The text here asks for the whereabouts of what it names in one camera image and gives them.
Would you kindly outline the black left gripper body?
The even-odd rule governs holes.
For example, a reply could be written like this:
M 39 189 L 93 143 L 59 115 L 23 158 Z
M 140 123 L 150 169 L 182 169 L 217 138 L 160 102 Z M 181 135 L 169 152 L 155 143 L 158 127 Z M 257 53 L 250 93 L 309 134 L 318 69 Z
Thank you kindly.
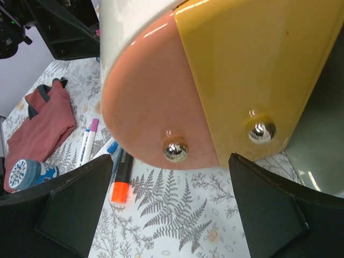
M 1 59 L 14 56 L 22 42 L 32 43 L 26 35 L 32 25 L 33 16 L 26 1 L 1 1 Z

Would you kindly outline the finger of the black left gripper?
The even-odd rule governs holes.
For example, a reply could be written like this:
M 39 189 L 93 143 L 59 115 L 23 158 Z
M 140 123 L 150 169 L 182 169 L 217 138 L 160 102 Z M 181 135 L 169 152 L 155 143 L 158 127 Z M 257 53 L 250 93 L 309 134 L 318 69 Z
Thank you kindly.
M 92 1 L 27 1 L 26 6 L 55 59 L 100 56 L 99 20 Z

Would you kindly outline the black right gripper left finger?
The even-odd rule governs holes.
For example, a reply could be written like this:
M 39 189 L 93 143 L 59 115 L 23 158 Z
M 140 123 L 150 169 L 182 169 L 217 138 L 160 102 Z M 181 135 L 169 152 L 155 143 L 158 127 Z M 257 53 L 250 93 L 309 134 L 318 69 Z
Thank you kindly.
M 110 155 L 1 197 L 1 257 L 88 257 L 106 197 Z

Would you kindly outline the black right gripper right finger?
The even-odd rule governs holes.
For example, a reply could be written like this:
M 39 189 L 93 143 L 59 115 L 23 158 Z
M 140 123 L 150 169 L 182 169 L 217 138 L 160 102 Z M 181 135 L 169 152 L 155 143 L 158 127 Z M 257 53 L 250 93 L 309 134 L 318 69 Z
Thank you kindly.
M 233 191 L 251 257 L 343 257 L 343 199 L 233 153 Z

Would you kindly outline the black orange highlighter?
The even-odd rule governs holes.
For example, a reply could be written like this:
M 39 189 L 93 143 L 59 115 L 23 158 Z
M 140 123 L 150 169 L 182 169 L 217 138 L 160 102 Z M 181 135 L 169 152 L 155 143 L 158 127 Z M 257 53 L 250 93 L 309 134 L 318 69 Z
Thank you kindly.
M 131 179 L 131 171 L 134 158 L 123 151 L 121 160 L 116 170 L 111 202 L 125 203 L 128 194 L 129 183 Z

